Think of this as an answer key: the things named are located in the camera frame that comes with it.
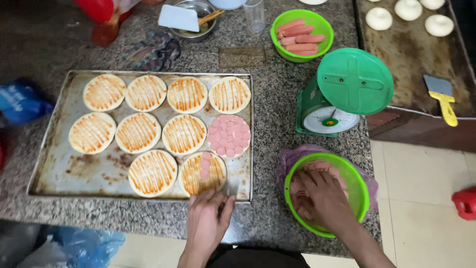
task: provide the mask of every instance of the granite countertop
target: granite countertop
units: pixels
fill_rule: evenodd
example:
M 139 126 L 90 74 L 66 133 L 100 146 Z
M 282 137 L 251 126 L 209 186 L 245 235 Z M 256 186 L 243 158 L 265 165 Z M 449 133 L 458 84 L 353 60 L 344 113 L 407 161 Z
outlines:
M 348 158 L 373 173 L 367 123 L 338 138 L 298 134 L 295 131 L 295 92 L 307 85 L 319 59 L 295 64 L 281 58 L 272 45 L 269 29 L 273 20 L 290 9 L 308 9 L 321 14 L 333 26 L 331 50 L 357 47 L 353 4 L 333 0 L 318 6 L 297 0 L 267 0 L 266 28 L 251 34 L 241 9 L 227 11 L 218 29 L 200 43 L 181 42 L 181 56 L 172 63 L 172 72 L 251 73 L 254 82 L 254 192 L 253 202 L 236 206 L 223 242 L 235 245 L 278 247 L 305 253 L 350 257 L 337 239 L 316 236 L 302 227 L 285 205 L 276 182 L 276 170 L 284 149 L 317 144 Z M 146 37 L 157 26 L 160 7 L 138 5 L 120 28 L 119 37 L 102 49 L 89 42 L 91 23 L 71 7 L 52 8 L 54 14 L 36 28 L 0 27 L 9 42 L 0 42 L 1 82 L 28 76 L 42 87 L 42 93 L 55 102 L 67 71 L 71 69 L 126 70 L 123 52 Z M 267 62 L 263 67 L 220 69 L 220 47 L 263 46 Z M 11 153 L 0 175 L 0 217 L 50 225 L 109 229 L 122 232 L 186 238 L 188 207 L 185 203 L 105 199 L 47 199 L 26 196 L 26 189 L 46 131 L 49 116 L 9 131 Z M 381 243 L 378 212 L 370 214 L 365 228 Z

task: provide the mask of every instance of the person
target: person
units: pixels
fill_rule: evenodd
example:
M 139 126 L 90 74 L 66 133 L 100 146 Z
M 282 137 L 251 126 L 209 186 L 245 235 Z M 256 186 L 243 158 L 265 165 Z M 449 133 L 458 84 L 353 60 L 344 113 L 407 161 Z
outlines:
M 300 170 L 296 176 L 305 184 L 310 196 L 309 202 L 301 205 L 313 220 L 348 247 L 360 268 L 395 268 L 357 222 L 336 179 L 315 170 Z M 234 196 L 213 190 L 190 198 L 187 243 L 178 268 L 309 267 L 299 253 L 238 247 L 217 254 L 215 251 L 230 224 L 235 200 Z

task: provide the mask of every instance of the baking tray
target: baking tray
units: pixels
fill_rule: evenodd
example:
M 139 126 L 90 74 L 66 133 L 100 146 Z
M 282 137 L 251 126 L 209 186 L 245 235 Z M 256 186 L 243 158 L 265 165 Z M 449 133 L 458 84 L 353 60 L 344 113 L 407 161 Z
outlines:
M 464 46 L 453 8 L 449 1 L 438 10 L 423 8 L 414 21 L 404 21 L 394 12 L 397 0 L 370 2 L 356 0 L 356 20 L 361 49 L 377 56 L 392 73 L 395 94 L 390 108 L 441 116 L 438 101 L 428 94 L 424 74 L 449 79 L 453 86 L 453 110 L 458 118 L 476 117 L 476 81 Z M 376 31 L 365 22 L 365 15 L 374 7 L 390 12 L 390 29 Z M 445 37 L 430 35 L 425 20 L 434 14 L 448 16 L 455 29 Z
M 227 166 L 227 183 L 224 191 L 236 195 L 238 202 L 249 203 L 253 197 L 253 80 L 251 74 L 236 73 L 181 73 L 181 72 L 123 72 L 123 71 L 69 71 L 61 89 L 58 102 L 50 119 L 40 154 L 28 185 L 29 196 L 43 197 L 94 197 L 129 198 L 155 201 L 185 201 L 187 196 L 180 189 L 178 180 L 164 194 L 156 198 L 143 198 L 134 193 L 129 185 L 128 170 L 132 161 L 140 154 L 129 154 L 117 146 L 115 140 L 109 147 L 95 155 L 84 155 L 74 151 L 68 142 L 69 129 L 81 116 L 91 113 L 83 102 L 83 90 L 92 78 L 110 73 L 117 75 L 128 85 L 139 76 L 151 74 L 160 77 L 167 87 L 183 76 L 194 76 L 202 80 L 208 89 L 221 78 L 236 76 L 243 79 L 251 90 L 249 105 L 237 113 L 251 128 L 249 149 L 241 156 L 224 158 Z M 116 109 L 107 111 L 117 124 L 126 116 L 136 113 L 125 101 Z M 163 127 L 165 123 L 178 115 L 165 101 L 159 108 L 149 112 Z M 208 100 L 205 107 L 193 115 L 200 118 L 207 127 L 221 113 L 213 109 Z M 162 139 L 154 149 L 165 149 Z M 208 143 L 198 151 L 211 151 Z M 190 156 L 174 155 L 180 166 Z

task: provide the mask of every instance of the plastic measuring cup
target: plastic measuring cup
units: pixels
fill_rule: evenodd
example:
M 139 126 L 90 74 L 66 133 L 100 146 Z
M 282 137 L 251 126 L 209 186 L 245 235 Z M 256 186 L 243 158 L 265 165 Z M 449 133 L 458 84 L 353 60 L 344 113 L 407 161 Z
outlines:
M 243 0 L 248 29 L 251 32 L 260 32 L 265 28 L 265 1 Z

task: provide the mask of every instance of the dark clothing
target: dark clothing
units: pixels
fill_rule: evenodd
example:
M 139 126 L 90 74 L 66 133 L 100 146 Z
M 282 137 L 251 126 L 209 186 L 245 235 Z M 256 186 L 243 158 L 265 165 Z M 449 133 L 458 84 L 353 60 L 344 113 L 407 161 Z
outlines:
M 309 268 L 297 252 L 219 245 L 207 263 L 208 268 Z

